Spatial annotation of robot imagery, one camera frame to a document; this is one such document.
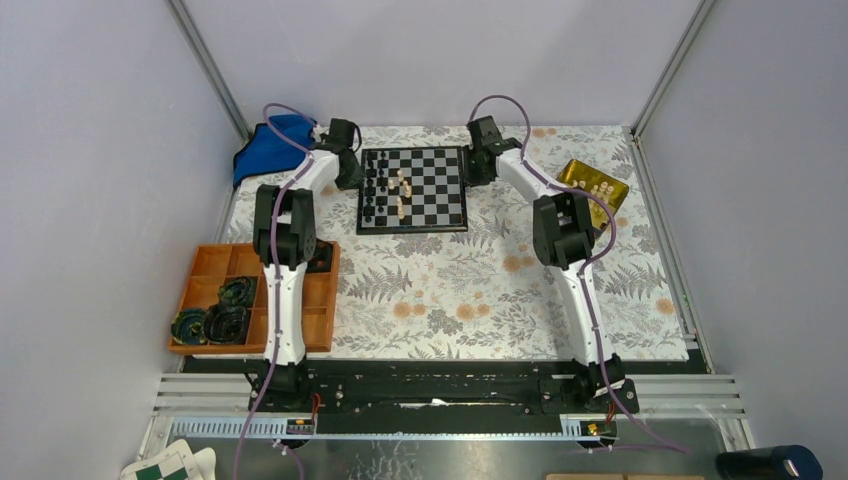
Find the blue cloth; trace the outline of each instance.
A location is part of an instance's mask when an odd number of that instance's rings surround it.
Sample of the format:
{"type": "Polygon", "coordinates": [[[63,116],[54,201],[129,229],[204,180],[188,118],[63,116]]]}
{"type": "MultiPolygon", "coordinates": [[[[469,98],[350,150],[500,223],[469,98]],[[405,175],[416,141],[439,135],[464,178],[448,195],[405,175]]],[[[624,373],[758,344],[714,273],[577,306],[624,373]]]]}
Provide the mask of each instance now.
{"type": "MultiPolygon", "coordinates": [[[[292,141],[306,148],[312,145],[312,124],[300,115],[274,115],[270,120],[292,141]]],[[[294,170],[305,157],[268,125],[260,123],[256,125],[253,138],[233,157],[233,187],[238,187],[247,177],[294,170]]]]}

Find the metal floor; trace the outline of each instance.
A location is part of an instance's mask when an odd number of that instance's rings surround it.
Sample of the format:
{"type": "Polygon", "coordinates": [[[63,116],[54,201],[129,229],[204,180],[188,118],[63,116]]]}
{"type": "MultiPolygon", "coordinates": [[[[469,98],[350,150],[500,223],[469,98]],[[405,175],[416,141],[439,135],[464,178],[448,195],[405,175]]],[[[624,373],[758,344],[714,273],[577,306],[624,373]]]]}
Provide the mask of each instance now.
{"type": "MultiPolygon", "coordinates": [[[[548,473],[652,473],[719,479],[713,461],[724,451],[721,434],[709,420],[650,421],[660,435],[696,452],[618,452],[588,455],[571,442],[553,441],[320,441],[299,448],[307,479],[361,480],[542,480],[548,473]]],[[[626,420],[619,421],[619,445],[647,442],[626,420]]],[[[187,438],[193,451],[212,447],[217,478],[232,478],[236,440],[187,438]]],[[[298,478],[297,466],[269,441],[248,440],[240,478],[298,478]]]]}

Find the wooden block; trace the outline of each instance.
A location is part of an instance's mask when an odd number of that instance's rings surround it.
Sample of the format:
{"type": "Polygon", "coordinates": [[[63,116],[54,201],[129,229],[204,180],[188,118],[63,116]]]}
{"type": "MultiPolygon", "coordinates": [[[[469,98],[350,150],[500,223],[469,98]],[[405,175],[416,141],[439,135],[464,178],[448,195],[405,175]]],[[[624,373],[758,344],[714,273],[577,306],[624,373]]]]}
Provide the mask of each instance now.
{"type": "Polygon", "coordinates": [[[628,475],[627,480],[704,480],[699,475],[628,475]]]}
{"type": "Polygon", "coordinates": [[[551,473],[545,480],[624,480],[618,473],[551,473]]]}
{"type": "Polygon", "coordinates": [[[622,475],[619,473],[551,473],[545,480],[704,480],[697,475],[622,475]]]}

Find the orange wooden tray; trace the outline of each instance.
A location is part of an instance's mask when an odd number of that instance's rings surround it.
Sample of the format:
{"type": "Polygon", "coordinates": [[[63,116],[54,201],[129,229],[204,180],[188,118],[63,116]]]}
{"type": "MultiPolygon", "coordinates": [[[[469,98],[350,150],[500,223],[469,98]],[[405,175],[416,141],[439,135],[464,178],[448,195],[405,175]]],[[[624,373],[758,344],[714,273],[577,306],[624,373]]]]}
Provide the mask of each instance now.
{"type": "MultiPolygon", "coordinates": [[[[341,248],[333,246],[329,272],[307,273],[303,280],[303,341],[307,352],[329,352],[333,344],[333,321],[339,283],[341,248]]],[[[221,355],[262,353],[268,339],[268,290],[262,263],[249,243],[200,245],[186,280],[179,311],[209,308],[218,303],[218,288],[235,277],[257,279],[256,298],[250,311],[250,325],[244,345],[180,345],[169,337],[168,350],[180,355],[221,355]]]]}

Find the checkered paper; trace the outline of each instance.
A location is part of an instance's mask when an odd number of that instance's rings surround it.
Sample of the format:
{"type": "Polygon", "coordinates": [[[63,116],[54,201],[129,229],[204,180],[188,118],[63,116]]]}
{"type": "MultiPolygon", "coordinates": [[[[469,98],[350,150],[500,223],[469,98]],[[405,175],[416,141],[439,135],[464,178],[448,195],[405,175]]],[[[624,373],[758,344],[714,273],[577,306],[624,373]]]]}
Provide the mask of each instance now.
{"type": "MultiPolygon", "coordinates": [[[[211,458],[209,478],[214,476],[214,454],[211,458]]],[[[159,455],[133,463],[121,472],[121,480],[204,480],[204,477],[185,440],[177,440],[159,455]]]]}

